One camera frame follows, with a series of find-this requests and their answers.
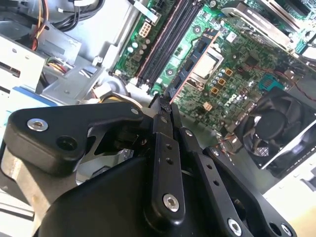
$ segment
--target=screw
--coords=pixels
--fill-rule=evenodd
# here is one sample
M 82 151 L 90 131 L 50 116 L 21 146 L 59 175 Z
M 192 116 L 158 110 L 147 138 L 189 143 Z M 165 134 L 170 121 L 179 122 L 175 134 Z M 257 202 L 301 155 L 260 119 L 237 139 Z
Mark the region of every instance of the screw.
M 237 221 L 229 218 L 227 223 L 228 223 L 229 228 L 234 232 L 234 234 L 236 236 L 241 236 L 242 231 L 241 231 L 240 225 L 237 223 Z
M 293 236 L 292 232 L 285 224 L 281 224 L 281 227 L 288 236 Z
M 212 0 L 212 1 L 209 3 L 209 5 L 210 5 L 211 7 L 215 7 L 215 6 L 216 6 L 216 1 Z
M 217 150 L 212 149 L 212 153 L 213 153 L 214 155 L 216 155 L 217 157 L 219 157 L 219 152 L 218 152 Z
M 189 131 L 189 130 L 186 130 L 186 134 L 188 134 L 190 137 L 193 136 L 193 134 L 192 134 L 191 131 Z
M 160 117 L 161 121 L 163 121 L 164 123 L 168 123 L 168 121 L 165 119 L 165 117 Z
M 136 115 L 138 114 L 138 111 L 136 109 L 131 109 L 131 111 L 133 114 L 136 114 Z
M 29 129 L 37 131 L 37 132 L 44 132 L 48 129 L 48 123 L 40 118 L 33 118 L 27 122 Z
M 163 204 L 172 212 L 179 210 L 179 202 L 172 194 L 166 194 L 163 196 Z

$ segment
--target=black plastic bracket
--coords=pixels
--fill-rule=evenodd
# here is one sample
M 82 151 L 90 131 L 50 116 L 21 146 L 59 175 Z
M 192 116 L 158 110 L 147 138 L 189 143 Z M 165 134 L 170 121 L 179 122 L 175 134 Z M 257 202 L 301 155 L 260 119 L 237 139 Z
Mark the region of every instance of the black plastic bracket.
M 240 220 L 214 162 L 202 154 L 198 141 L 190 130 L 182 127 L 180 134 L 184 145 L 184 154 L 181 157 L 186 157 L 186 162 L 190 164 L 194 176 L 197 177 L 200 195 L 210 217 L 210 231 L 216 230 L 217 235 L 234 237 L 236 234 L 230 227 L 230 223 L 234 223 L 237 236 L 252 237 L 251 232 Z
M 164 232 L 182 224 L 185 218 L 185 202 L 179 144 L 173 139 L 170 105 L 161 102 L 159 97 L 154 105 L 158 114 L 153 121 L 151 143 L 155 150 L 149 158 L 149 167 L 152 170 L 145 217 L 155 230 Z
M 247 215 L 249 229 L 254 236 L 296 237 L 290 224 L 268 203 L 261 193 L 234 167 L 234 164 L 219 150 L 206 148 L 203 153 L 209 156 L 224 180 L 231 197 L 240 201 Z
M 31 129 L 31 119 L 43 120 L 48 128 Z M 139 125 L 142 120 L 143 113 L 130 103 L 25 109 L 9 117 L 4 141 L 14 156 L 49 174 L 67 176 L 85 155 L 90 128 L 106 131 L 120 123 Z

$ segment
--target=blue component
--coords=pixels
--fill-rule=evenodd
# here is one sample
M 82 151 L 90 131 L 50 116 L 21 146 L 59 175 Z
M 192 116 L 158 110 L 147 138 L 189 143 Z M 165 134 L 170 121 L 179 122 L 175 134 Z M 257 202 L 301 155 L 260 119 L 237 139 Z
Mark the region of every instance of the blue component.
M 284 86 L 278 82 L 273 75 L 265 74 L 262 80 L 259 82 L 258 87 L 260 90 L 270 91 L 273 87 L 284 89 Z

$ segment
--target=black arm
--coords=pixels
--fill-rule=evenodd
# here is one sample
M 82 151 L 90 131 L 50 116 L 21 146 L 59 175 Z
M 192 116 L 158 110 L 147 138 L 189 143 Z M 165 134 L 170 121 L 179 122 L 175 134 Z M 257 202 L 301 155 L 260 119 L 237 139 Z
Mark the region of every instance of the black arm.
M 29 128 L 34 118 L 48 128 Z M 42 214 L 39 237 L 296 236 L 227 156 L 202 151 L 164 97 L 146 113 L 129 103 L 17 111 L 4 141 L 1 168 Z M 134 157 L 77 187 L 65 185 L 82 158 L 122 149 Z M 28 191 L 27 180 L 48 203 Z

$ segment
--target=cpu fan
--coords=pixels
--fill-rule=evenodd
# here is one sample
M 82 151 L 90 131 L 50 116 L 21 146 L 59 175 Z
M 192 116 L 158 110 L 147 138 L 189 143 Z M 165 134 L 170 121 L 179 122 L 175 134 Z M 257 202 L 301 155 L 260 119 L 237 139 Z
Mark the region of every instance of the cpu fan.
M 299 158 L 307 138 L 308 143 L 315 143 L 309 136 L 315 119 L 312 108 L 274 87 L 235 132 L 259 168 L 271 164 L 270 169 L 280 170 Z

